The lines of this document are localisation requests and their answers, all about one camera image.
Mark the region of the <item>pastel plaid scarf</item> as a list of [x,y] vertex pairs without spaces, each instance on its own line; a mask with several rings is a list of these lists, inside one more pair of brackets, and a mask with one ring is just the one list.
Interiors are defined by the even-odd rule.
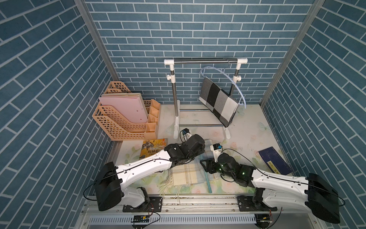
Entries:
[[[213,156],[210,146],[214,142],[211,139],[205,140],[205,152],[198,155],[188,164],[176,166],[168,170],[168,177],[166,181],[160,184],[160,195],[167,194],[209,194],[208,187],[205,179],[205,172],[200,164],[200,158],[203,155]],[[209,174],[210,185],[214,183],[220,176],[215,174]]]

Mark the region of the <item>green clothes hanger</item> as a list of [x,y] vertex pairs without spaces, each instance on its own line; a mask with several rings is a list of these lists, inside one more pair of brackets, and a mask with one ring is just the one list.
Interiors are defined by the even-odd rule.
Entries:
[[[203,155],[201,156],[200,160],[207,160],[207,159],[211,159],[213,158],[212,156],[207,156],[207,155]],[[209,177],[208,177],[208,173],[206,172],[206,169],[207,169],[207,163],[205,162],[204,163],[205,165],[201,165],[203,166],[204,168],[204,172],[205,172],[205,179],[206,179],[206,184],[207,184],[207,187],[208,187],[208,192],[209,194],[212,194],[212,188],[211,188],[211,185],[210,185],[210,180],[209,180]]]

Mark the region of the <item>black white checkered scarf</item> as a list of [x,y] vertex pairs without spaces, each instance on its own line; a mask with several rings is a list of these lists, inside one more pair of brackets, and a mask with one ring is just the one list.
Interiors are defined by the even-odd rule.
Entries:
[[237,100],[207,77],[203,80],[199,101],[215,115],[224,127],[228,127],[232,123],[239,107]]

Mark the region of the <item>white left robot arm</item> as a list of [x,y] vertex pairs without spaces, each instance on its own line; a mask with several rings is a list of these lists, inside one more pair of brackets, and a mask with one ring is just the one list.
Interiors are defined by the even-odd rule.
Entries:
[[205,140],[195,134],[182,144],[169,144],[152,156],[129,164],[117,166],[113,162],[106,163],[90,185],[95,191],[98,210],[107,211],[122,204],[147,211],[151,201],[146,189],[134,189],[130,185],[153,173],[188,164],[204,152]]

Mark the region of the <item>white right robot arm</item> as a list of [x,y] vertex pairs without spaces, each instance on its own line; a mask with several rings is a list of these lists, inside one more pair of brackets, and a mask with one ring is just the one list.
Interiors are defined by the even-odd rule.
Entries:
[[329,223],[340,223],[341,198],[321,176],[291,177],[239,164],[227,153],[200,161],[205,172],[219,174],[242,187],[254,188],[252,204],[256,210],[290,208],[311,212]]

